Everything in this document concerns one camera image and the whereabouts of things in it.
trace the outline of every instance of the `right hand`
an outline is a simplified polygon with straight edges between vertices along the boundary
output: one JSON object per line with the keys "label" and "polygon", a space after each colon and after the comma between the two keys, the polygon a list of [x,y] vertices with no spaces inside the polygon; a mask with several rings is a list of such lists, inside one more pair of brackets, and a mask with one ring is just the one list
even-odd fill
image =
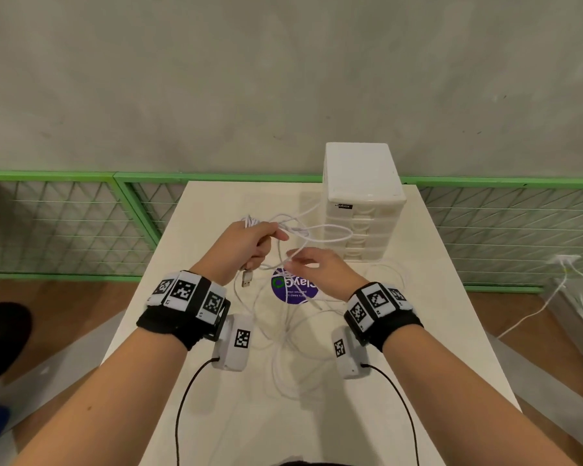
{"label": "right hand", "polygon": [[[287,256],[296,250],[289,250]],[[319,266],[312,268],[307,266],[309,263],[317,263]],[[350,299],[357,289],[368,283],[333,250],[305,247],[288,261],[284,268],[296,276],[309,280],[328,296],[342,301]]]}

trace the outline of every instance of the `electrical outlet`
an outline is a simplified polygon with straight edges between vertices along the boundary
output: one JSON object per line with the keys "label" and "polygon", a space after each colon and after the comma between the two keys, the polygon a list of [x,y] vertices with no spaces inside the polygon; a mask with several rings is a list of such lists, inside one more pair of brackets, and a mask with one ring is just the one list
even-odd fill
{"label": "electrical outlet", "polygon": [[547,263],[550,265],[574,265],[576,260],[581,258],[581,255],[554,255],[549,258]]}

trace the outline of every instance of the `brand label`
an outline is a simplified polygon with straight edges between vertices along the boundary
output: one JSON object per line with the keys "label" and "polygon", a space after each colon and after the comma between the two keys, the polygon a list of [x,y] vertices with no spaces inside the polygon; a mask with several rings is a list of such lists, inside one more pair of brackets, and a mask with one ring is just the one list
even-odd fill
{"label": "brand label", "polygon": [[282,272],[281,268],[274,270],[270,281],[272,292],[281,301],[288,304],[300,304],[306,301],[302,293],[307,297],[315,297],[318,294],[318,287],[312,282],[297,276],[283,276]]}

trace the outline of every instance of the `floor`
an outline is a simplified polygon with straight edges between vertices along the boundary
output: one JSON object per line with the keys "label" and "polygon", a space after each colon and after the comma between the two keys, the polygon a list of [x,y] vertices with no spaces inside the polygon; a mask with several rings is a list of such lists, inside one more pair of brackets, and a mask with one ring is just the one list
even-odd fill
{"label": "floor", "polygon": [[[4,458],[21,450],[101,363],[136,286],[0,281],[0,301],[27,305],[34,320],[28,345],[0,379],[0,399],[14,406],[15,423],[0,440],[0,466],[8,464]],[[539,309],[539,297],[495,293],[469,296],[523,413],[583,465],[583,422],[572,415],[575,409],[583,412],[581,354],[546,311],[496,340],[521,317]],[[30,391],[31,382],[47,395],[20,401],[25,397],[23,393]]]}

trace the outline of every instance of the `white drawer unit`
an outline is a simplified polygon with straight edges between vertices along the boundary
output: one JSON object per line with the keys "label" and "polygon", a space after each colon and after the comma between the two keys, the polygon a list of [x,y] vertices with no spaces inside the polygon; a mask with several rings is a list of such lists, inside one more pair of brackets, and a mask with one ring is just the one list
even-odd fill
{"label": "white drawer unit", "polygon": [[[384,251],[406,196],[389,146],[383,143],[329,142],[324,161],[325,224],[349,228],[345,242],[325,242],[348,261],[377,261]],[[345,236],[326,228],[324,238]]]}

